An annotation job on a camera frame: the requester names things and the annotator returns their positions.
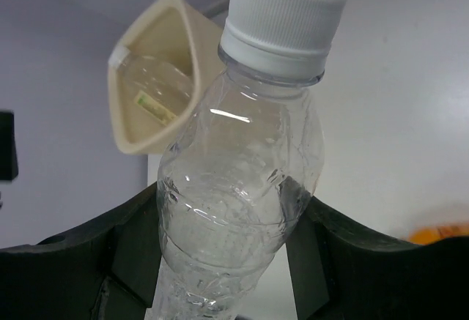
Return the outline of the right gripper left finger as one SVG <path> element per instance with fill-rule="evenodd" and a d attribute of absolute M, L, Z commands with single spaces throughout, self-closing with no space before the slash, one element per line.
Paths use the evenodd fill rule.
<path fill-rule="evenodd" d="M 2 319 L 143 319 L 160 267 L 156 186 L 37 245 L 1 249 Z"/>

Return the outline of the crushed clear bottle white cap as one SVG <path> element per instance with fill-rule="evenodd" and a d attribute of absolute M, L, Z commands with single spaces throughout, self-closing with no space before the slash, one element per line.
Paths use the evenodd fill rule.
<path fill-rule="evenodd" d="M 156 319 L 233 319 L 324 166 L 311 88 L 346 0 L 230 0 L 224 70 L 164 152 Z"/>

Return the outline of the large bottle yellow label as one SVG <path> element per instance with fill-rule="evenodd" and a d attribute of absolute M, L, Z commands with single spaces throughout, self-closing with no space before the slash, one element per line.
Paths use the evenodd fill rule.
<path fill-rule="evenodd" d="M 192 80 L 165 57 L 138 55 L 118 45 L 108 65 L 117 71 L 132 103 L 161 126 L 171 124 L 191 100 Z"/>

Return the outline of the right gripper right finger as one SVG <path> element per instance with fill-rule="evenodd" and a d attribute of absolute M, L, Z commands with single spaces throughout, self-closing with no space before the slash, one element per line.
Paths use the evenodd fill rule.
<path fill-rule="evenodd" d="M 299 319 L 467 319 L 468 238 L 417 245 L 312 198 L 287 240 Z"/>

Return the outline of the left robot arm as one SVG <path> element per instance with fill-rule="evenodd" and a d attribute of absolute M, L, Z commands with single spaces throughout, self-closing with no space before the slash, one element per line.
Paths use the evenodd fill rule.
<path fill-rule="evenodd" d="M 11 183 L 18 177 L 18 156 L 15 143 L 15 120 L 12 111 L 1 110 L 1 183 Z"/>

